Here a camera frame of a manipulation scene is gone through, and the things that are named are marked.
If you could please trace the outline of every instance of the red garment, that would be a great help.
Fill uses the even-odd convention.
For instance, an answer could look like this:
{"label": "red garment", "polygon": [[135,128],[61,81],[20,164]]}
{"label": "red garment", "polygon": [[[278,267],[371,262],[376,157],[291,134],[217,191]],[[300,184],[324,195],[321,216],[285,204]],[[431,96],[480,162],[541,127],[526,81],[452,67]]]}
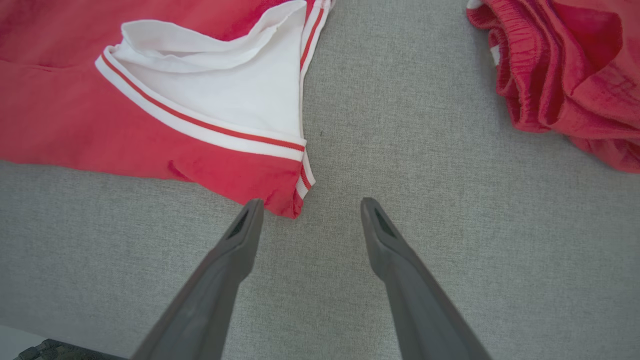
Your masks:
{"label": "red garment", "polygon": [[[284,2],[3,1],[0,158],[193,181],[241,204],[261,198],[273,213],[296,218],[303,204],[300,192],[306,193],[312,185],[301,160],[308,161],[306,154],[303,156],[304,145],[198,124],[198,119],[175,114],[208,131],[296,151],[300,160],[235,151],[197,140],[134,104],[94,65],[106,46],[122,40],[120,25],[127,21],[163,20],[227,41],[246,35],[267,9]],[[320,3],[319,15],[309,19],[314,4]],[[326,18],[326,4],[328,1],[307,0],[310,24],[305,33],[308,38],[303,39],[307,42],[300,63],[303,73]]]}
{"label": "red garment", "polygon": [[471,1],[499,47],[497,92],[522,131],[553,129],[640,173],[640,1]]}

